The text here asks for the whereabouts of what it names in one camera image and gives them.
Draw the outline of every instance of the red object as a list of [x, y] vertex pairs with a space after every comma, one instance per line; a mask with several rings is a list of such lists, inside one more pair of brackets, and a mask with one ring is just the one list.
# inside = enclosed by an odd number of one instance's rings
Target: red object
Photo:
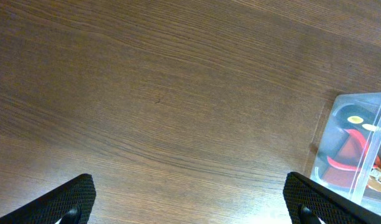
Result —
[[[366, 148], [364, 150], [368, 142], [362, 133], [355, 129], [345, 129], [345, 131], [349, 134], [349, 137], [335, 158], [327, 156], [327, 161], [330, 166], [324, 172], [322, 179], [327, 183], [340, 187], [353, 188], [354, 172], [360, 171], [360, 168], [357, 167], [359, 160], [365, 159], [369, 149]], [[377, 156], [374, 168], [380, 165], [381, 161]]]

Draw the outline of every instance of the brown wooden surface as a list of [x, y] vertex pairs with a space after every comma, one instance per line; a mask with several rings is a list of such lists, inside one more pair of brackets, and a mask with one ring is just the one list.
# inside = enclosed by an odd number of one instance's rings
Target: brown wooden surface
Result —
[[0, 216], [81, 173], [90, 223], [289, 223], [381, 1], [0, 0]]

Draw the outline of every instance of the yellow circle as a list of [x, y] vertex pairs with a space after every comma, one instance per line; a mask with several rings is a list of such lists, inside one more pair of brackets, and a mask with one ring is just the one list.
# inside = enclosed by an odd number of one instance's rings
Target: yellow circle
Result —
[[363, 123], [363, 118], [359, 117], [359, 116], [350, 116], [347, 118], [347, 121], [352, 123], [352, 124], [360, 124], [360, 123]]
[[363, 124], [362, 127], [368, 131], [376, 131], [377, 127], [372, 124]]

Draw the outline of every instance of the black mesh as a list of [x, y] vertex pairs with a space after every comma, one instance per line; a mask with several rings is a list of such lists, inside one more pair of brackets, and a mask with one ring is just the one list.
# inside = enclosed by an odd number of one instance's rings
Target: black mesh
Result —
[[0, 223], [55, 224], [69, 211], [87, 223], [96, 197], [92, 176], [81, 174], [51, 192], [0, 218]]
[[380, 216], [296, 172], [287, 175], [283, 194], [293, 223], [302, 223], [300, 210], [303, 207], [327, 224], [381, 223]]

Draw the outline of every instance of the clear plastic lid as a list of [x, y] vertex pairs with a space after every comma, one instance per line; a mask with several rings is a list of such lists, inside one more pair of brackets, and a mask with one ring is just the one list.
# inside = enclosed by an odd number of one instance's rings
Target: clear plastic lid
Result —
[[381, 93], [340, 95], [310, 178], [381, 215], [381, 192], [368, 184], [372, 170], [381, 172]]

